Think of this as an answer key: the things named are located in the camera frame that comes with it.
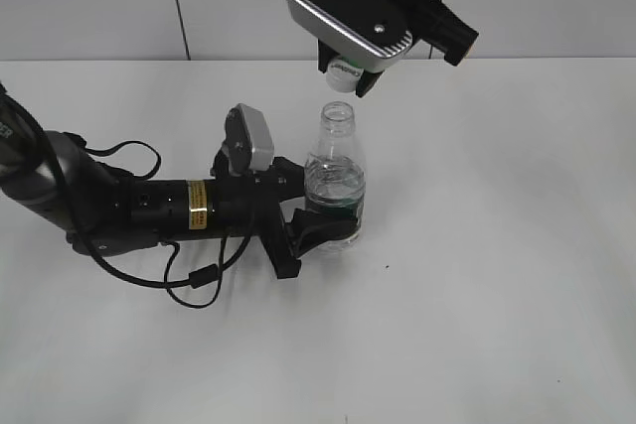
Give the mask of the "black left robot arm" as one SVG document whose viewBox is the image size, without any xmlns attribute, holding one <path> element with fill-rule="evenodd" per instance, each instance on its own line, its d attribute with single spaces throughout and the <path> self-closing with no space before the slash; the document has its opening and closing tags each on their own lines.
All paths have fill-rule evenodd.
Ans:
<svg viewBox="0 0 636 424">
<path fill-rule="evenodd" d="M 301 257 L 353 234 L 352 212 L 296 210 L 300 165 L 278 157 L 263 114 L 245 104 L 225 120 L 225 139 L 208 179 L 160 180 L 105 163 L 78 135 L 47 131 L 15 99 L 1 97 L 1 190 L 61 229 L 75 252 L 105 266 L 111 256 L 183 241 L 257 237 L 280 279 L 299 274 Z"/>
</svg>

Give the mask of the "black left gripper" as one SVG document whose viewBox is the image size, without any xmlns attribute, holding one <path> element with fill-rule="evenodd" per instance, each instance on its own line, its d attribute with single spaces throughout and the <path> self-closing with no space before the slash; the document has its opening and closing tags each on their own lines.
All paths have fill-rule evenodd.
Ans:
<svg viewBox="0 0 636 424">
<path fill-rule="evenodd" d="M 344 240 L 358 229 L 354 216 L 335 216 L 296 209 L 290 238 L 281 204 L 306 195 L 305 168 L 277 156 L 264 172 L 230 173 L 228 155 L 220 151 L 213 162 L 211 201 L 214 229 L 233 236 L 259 238 L 278 279 L 299 275 L 305 253 L 329 241 Z"/>
</svg>

